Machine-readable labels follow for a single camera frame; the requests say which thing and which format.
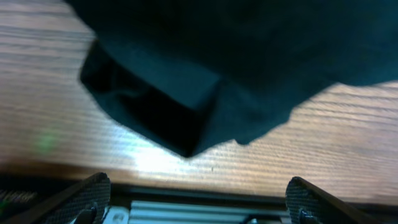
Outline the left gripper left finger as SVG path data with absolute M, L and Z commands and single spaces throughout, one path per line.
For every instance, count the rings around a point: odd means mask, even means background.
M 111 182 L 102 172 L 83 180 L 4 174 L 3 223 L 103 223 Z

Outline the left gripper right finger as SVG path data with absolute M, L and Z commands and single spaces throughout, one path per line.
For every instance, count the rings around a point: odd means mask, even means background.
M 285 203 L 293 224 L 380 224 L 301 177 L 288 183 Z

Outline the black t-shirt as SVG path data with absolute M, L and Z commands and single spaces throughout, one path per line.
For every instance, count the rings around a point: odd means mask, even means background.
M 397 79 L 397 2 L 68 0 L 94 32 L 80 81 L 183 156 L 246 145 L 342 83 Z

